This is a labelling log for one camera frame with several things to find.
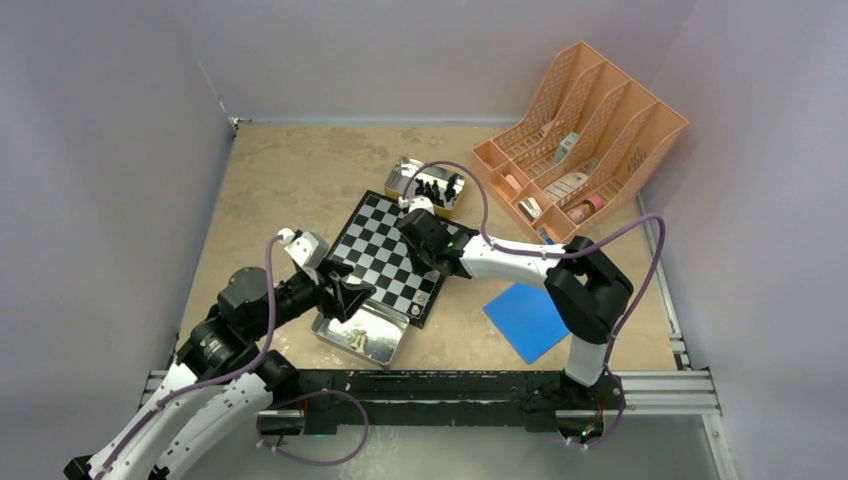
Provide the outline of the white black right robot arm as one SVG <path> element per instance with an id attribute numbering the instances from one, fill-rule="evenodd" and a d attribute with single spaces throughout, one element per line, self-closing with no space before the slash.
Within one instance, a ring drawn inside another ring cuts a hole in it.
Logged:
<path id="1" fill-rule="evenodd" d="M 601 391 L 613 327 L 634 292 L 632 282 L 590 239 L 529 244 L 449 228 L 435 214 L 412 210 L 395 228 L 419 263 L 443 276 L 495 278 L 546 291 L 572 335 L 561 392 L 584 407 Z"/>

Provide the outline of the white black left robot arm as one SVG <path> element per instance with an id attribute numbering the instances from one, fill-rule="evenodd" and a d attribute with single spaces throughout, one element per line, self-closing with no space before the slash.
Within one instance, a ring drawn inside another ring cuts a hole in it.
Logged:
<path id="1" fill-rule="evenodd" d="M 352 267 L 324 260 L 276 283 L 269 271 L 236 271 L 216 303 L 176 353 L 162 382 L 131 422 L 102 450 L 69 461 L 68 479 L 179 479 L 238 424 L 269 407 L 294 408 L 295 425 L 334 398 L 350 394 L 311 387 L 269 344 L 274 331 L 316 309 L 348 320 L 374 287 L 350 284 Z"/>

